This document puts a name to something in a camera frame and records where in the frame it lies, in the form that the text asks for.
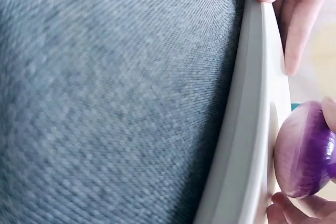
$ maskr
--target purple onion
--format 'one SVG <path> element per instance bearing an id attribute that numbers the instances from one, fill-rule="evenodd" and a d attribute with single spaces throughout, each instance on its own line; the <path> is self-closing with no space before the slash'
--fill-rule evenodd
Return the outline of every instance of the purple onion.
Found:
<path id="1" fill-rule="evenodd" d="M 297 107 L 283 123 L 275 144 L 275 174 L 280 189 L 291 198 L 317 193 L 336 178 L 336 135 L 321 103 Z"/>

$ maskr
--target fabric texture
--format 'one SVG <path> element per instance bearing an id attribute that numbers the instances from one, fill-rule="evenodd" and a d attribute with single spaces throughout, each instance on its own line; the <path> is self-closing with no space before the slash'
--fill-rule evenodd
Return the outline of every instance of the fabric texture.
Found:
<path id="1" fill-rule="evenodd" d="M 192 223 L 244 0 L 0 0 L 0 223 Z"/>

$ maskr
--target onion skin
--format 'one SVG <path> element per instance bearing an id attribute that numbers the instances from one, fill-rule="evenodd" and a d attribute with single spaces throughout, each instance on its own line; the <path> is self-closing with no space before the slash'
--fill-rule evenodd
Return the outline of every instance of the onion skin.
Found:
<path id="1" fill-rule="evenodd" d="M 297 107 L 280 128 L 274 150 L 275 174 L 291 198 L 314 195 L 336 178 L 336 135 L 320 102 Z"/>

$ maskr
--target gray fabric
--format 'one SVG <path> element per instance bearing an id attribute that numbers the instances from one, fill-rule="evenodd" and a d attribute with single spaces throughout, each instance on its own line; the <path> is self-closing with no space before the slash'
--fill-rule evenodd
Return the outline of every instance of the gray fabric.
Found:
<path id="1" fill-rule="evenodd" d="M 0 0 L 0 223 L 192 223 L 244 0 Z"/>

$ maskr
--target teal object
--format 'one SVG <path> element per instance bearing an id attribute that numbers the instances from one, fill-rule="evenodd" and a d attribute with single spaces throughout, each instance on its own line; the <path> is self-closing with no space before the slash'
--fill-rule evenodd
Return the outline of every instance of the teal object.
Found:
<path id="1" fill-rule="evenodd" d="M 300 105 L 301 105 L 301 103 L 292 103 L 292 111 Z"/>

